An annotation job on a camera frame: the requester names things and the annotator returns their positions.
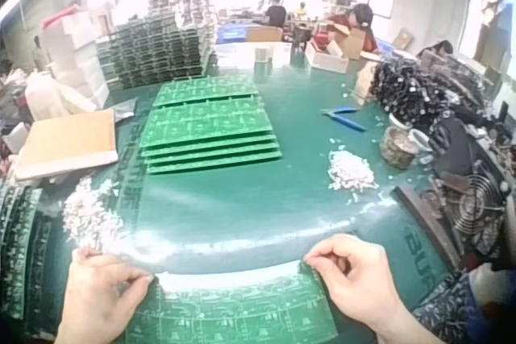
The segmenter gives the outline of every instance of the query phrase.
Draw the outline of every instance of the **left hand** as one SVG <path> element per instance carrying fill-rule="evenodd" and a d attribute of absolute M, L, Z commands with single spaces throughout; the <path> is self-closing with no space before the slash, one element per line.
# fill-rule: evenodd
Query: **left hand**
<path fill-rule="evenodd" d="M 107 344 L 125 330 L 153 276 L 113 255 L 73 251 L 56 344 Z M 129 283 L 119 294 L 118 286 Z"/>

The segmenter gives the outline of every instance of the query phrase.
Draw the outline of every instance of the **person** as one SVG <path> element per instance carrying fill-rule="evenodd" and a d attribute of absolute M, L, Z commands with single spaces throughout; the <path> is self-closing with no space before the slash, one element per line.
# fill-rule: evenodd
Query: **person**
<path fill-rule="evenodd" d="M 320 274 L 337 308 L 368 325 L 380 342 L 441 343 L 403 305 L 382 246 L 337 234 L 316 244 L 304 260 Z M 119 295 L 118 286 L 123 282 L 129 286 Z M 87 247 L 75 250 L 55 343 L 114 341 L 125 330 L 151 282 L 147 272 L 114 256 Z"/>
<path fill-rule="evenodd" d="M 32 59 L 38 72 L 43 72 L 48 65 L 48 58 L 45 51 L 41 48 L 39 36 L 34 37 L 35 47 L 32 49 Z"/>
<path fill-rule="evenodd" d="M 330 0 L 321 0 L 321 10 L 319 11 L 318 20 L 325 20 L 331 16 Z"/>
<path fill-rule="evenodd" d="M 265 11 L 265 16 L 268 18 L 267 24 L 269 26 L 283 28 L 287 10 L 280 5 L 281 0 L 271 0 L 271 6 Z"/>
<path fill-rule="evenodd" d="M 448 40 L 441 40 L 439 43 L 435 44 L 434 46 L 430 46 L 429 48 L 424 48 L 422 51 L 419 52 L 417 55 L 418 58 L 422 57 L 422 54 L 426 51 L 430 50 L 434 54 L 437 54 L 438 56 L 442 58 L 446 58 L 447 55 L 453 55 L 453 45 Z"/>
<path fill-rule="evenodd" d="M 380 54 L 377 41 L 374 39 L 374 34 L 372 33 L 372 16 L 373 13 L 371 7 L 365 3 L 359 3 L 355 5 L 347 15 L 332 15 L 327 20 L 342 24 L 350 29 L 358 28 L 365 31 L 365 41 L 362 50 L 365 52 L 372 52 L 373 54 Z"/>
<path fill-rule="evenodd" d="M 306 6 L 306 4 L 304 2 L 301 2 L 299 4 L 299 7 L 294 11 L 296 18 L 301 19 L 301 18 L 305 17 L 305 15 L 306 15 L 305 6 Z"/>

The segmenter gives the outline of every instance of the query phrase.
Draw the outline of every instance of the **right hand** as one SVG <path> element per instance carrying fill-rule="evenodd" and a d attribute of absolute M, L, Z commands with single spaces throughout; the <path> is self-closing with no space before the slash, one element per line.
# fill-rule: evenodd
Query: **right hand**
<path fill-rule="evenodd" d="M 321 275 L 340 311 L 371 329 L 382 331 L 390 318 L 406 312 L 382 246 L 337 234 L 315 245 L 305 261 Z"/>

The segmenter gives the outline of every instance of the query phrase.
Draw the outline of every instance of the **white box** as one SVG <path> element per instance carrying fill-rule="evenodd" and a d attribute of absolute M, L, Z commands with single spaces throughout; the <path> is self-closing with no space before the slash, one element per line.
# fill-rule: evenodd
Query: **white box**
<path fill-rule="evenodd" d="M 312 68 L 320 68 L 328 72 L 345 74 L 349 65 L 348 58 L 318 52 L 311 41 L 306 44 L 305 57 Z"/>
<path fill-rule="evenodd" d="M 43 29 L 42 36 L 44 46 L 51 54 L 54 46 L 63 44 L 63 39 L 67 40 L 73 50 L 96 39 L 94 26 L 87 12 L 78 12 L 57 19 Z"/>
<path fill-rule="evenodd" d="M 91 84 L 95 85 L 93 89 L 98 89 L 98 86 L 106 82 L 102 67 L 97 58 L 79 64 L 75 70 L 60 72 L 58 68 L 54 67 L 52 71 L 56 80 L 62 85 L 75 87 Z"/>
<path fill-rule="evenodd" d="M 107 83 L 103 83 L 96 90 L 91 90 L 88 85 L 79 86 L 73 88 L 82 97 L 95 104 L 99 109 L 104 107 L 107 98 L 110 95 L 110 90 L 107 87 Z"/>
<path fill-rule="evenodd" d="M 50 52 L 52 71 L 54 73 L 66 73 L 76 70 L 81 64 L 97 59 L 97 45 L 95 42 L 87 44 L 82 48 L 72 50 L 70 47 L 62 46 L 59 50 Z"/>

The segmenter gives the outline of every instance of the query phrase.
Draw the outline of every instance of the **finger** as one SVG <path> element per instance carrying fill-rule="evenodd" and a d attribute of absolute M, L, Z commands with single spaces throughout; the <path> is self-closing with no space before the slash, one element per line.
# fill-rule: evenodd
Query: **finger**
<path fill-rule="evenodd" d="M 347 285 L 347 279 L 331 259 L 324 257 L 309 258 L 306 263 L 313 267 L 328 287 L 330 292 Z"/>
<path fill-rule="evenodd" d="M 147 294 L 148 285 L 152 282 L 154 276 L 140 277 L 135 280 L 129 288 L 122 294 L 116 305 L 116 316 L 124 316 L 131 319 L 135 313 L 136 308 L 145 298 Z"/>
<path fill-rule="evenodd" d="M 341 257 L 348 257 L 349 255 L 359 254 L 365 243 L 357 237 L 350 238 L 346 234 L 336 234 L 312 247 L 305 259 L 330 253 Z"/>
<path fill-rule="evenodd" d="M 100 255 L 101 252 L 93 249 L 92 247 L 79 247 L 78 249 L 74 249 L 72 251 L 72 261 L 73 262 L 82 262 L 86 261 L 88 258 Z"/>
<path fill-rule="evenodd" d="M 102 267 L 106 277 L 113 285 L 121 282 L 137 280 L 140 277 L 149 276 L 149 272 L 137 267 L 129 266 L 125 263 L 115 263 L 109 266 Z"/>
<path fill-rule="evenodd" d="M 97 255 L 88 259 L 88 264 L 95 267 L 113 265 L 116 263 L 122 263 L 122 260 L 114 255 Z"/>

